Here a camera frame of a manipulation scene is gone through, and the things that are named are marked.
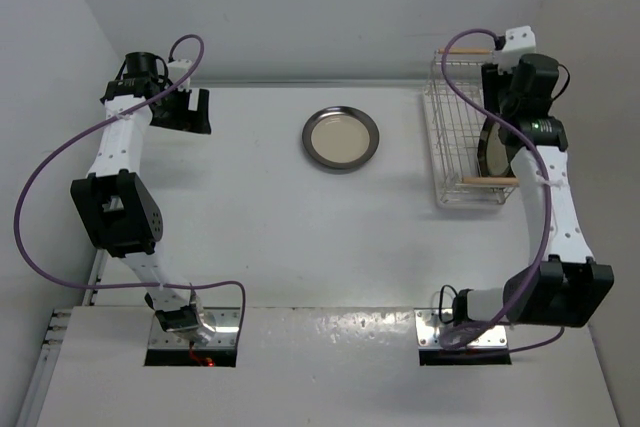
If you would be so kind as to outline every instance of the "dish rack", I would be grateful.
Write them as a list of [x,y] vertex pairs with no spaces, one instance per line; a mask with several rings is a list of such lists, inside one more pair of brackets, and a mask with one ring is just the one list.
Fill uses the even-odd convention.
[[[480,67],[491,60],[491,51],[479,49],[454,49],[447,60],[447,73],[456,86],[480,105],[483,105]],[[439,50],[423,92],[438,204],[447,208],[498,208],[507,201],[518,181],[512,177],[480,175],[478,140],[485,116],[451,90],[442,77],[441,62]]]

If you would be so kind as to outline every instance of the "round plate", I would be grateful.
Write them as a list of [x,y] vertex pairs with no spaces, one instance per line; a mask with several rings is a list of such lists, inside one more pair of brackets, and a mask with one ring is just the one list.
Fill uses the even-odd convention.
[[302,144],[313,160],[336,170],[365,164],[378,149],[380,132],[371,117],[353,107],[328,107],[311,116]]
[[500,126],[490,119],[484,121],[478,141],[478,167],[482,177],[513,177],[507,148],[500,142]]

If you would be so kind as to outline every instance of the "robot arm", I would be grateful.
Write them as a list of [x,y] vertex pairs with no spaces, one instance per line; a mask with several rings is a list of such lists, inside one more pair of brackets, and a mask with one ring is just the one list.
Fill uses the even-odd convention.
[[[513,134],[500,130],[513,174],[518,178],[530,235],[529,261],[533,262],[542,235],[548,243],[534,281],[505,322],[581,327],[586,324],[613,285],[609,265],[598,264],[587,245],[573,204],[567,173],[568,143],[562,123],[549,115],[551,92],[558,79],[558,62],[531,53],[535,41],[529,28],[507,31],[506,54],[497,64],[483,67],[485,105],[508,121],[536,145],[547,171],[546,181],[532,153]],[[509,45],[516,39],[518,45]],[[517,64],[514,54],[519,55]],[[544,230],[545,196],[551,190],[551,226]],[[527,269],[509,279],[504,288],[466,289],[454,300],[454,321],[489,321],[521,285]]]
[[[127,73],[108,84],[102,99],[107,118],[120,116],[171,81],[160,78],[156,60],[148,53],[126,56]],[[168,74],[179,78],[189,65],[188,61],[172,62]],[[206,315],[195,292],[167,287],[188,283],[168,266],[161,242],[162,215],[138,176],[143,139],[150,125],[211,133],[208,91],[183,84],[161,103],[108,125],[87,178],[73,181],[71,196],[94,246],[119,258],[141,282],[160,284],[147,287],[145,300],[163,330],[206,344],[215,334],[213,319]]]

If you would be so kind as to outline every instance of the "gray wall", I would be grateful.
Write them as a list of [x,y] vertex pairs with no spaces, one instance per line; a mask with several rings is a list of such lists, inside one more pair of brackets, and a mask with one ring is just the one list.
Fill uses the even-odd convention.
[[640,269],[639,0],[545,0],[536,20],[542,50],[570,67],[554,108],[568,130],[569,173],[582,228],[616,285],[593,331],[622,424],[640,419],[640,364],[633,346]]
[[200,78],[423,78],[464,27],[531,23],[541,0],[87,0],[118,54],[164,53],[187,31]]
[[[0,426],[14,425],[53,307],[80,293],[32,273],[14,245],[15,201],[37,162],[103,116],[98,98],[118,60],[83,0],[0,0]],[[23,235],[42,267],[88,275],[93,248],[69,196],[99,138],[45,171],[27,198]]]

